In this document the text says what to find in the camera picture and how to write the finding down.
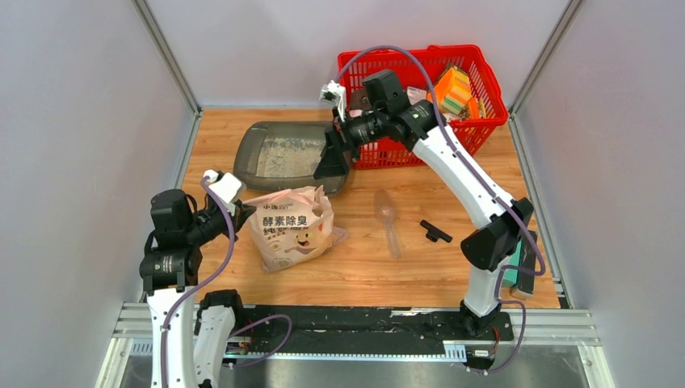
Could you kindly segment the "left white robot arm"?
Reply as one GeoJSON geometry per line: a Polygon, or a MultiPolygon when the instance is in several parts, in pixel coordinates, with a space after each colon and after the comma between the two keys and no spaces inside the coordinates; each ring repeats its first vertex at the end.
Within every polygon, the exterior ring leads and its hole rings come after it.
{"type": "Polygon", "coordinates": [[[227,226],[224,210],[210,195],[198,209],[181,189],[154,196],[154,229],[139,266],[152,334],[152,387],[217,387],[230,335],[244,330],[247,315],[235,289],[208,292],[199,304],[200,248],[242,227],[253,208],[237,202],[237,220],[227,226]]]}

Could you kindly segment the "clear plastic scoop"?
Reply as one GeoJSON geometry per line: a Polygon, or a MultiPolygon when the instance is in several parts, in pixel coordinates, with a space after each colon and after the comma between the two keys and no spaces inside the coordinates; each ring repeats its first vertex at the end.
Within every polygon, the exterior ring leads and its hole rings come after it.
{"type": "Polygon", "coordinates": [[[385,228],[385,237],[390,255],[398,259],[401,257],[401,247],[395,228],[397,206],[386,190],[378,190],[374,194],[374,210],[376,219],[385,228]]]}

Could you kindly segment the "black bag clip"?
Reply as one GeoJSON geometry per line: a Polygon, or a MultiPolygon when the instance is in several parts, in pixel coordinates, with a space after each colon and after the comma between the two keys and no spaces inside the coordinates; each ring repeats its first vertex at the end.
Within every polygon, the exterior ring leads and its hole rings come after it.
{"type": "Polygon", "coordinates": [[[419,225],[426,230],[426,238],[433,243],[437,243],[439,240],[450,243],[453,240],[453,237],[450,234],[447,234],[427,220],[421,220],[419,225]]]}

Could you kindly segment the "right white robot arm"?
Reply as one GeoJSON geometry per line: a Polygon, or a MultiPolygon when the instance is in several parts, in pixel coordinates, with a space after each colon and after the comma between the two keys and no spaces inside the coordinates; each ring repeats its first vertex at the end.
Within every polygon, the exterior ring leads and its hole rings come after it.
{"type": "Polygon", "coordinates": [[[319,97],[334,105],[334,119],[325,131],[326,147],[313,177],[347,175],[362,146],[384,138],[402,144],[429,166],[475,227],[460,244],[471,265],[460,326],[467,336],[479,339],[493,327],[491,315],[501,305],[498,277],[527,229],[532,203],[516,200],[494,182],[458,142],[432,102],[410,102],[392,70],[365,78],[363,90],[371,107],[352,117],[346,111],[345,87],[335,81],[322,86],[319,97]]]}

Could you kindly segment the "pink cat litter bag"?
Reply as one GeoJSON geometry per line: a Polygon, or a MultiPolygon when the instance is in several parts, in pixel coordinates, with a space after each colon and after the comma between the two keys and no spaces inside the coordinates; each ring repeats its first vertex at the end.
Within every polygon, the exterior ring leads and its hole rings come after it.
{"type": "Polygon", "coordinates": [[[265,272],[278,272],[316,259],[349,237],[334,224],[322,186],[284,189],[248,200],[251,235],[265,272]]]}

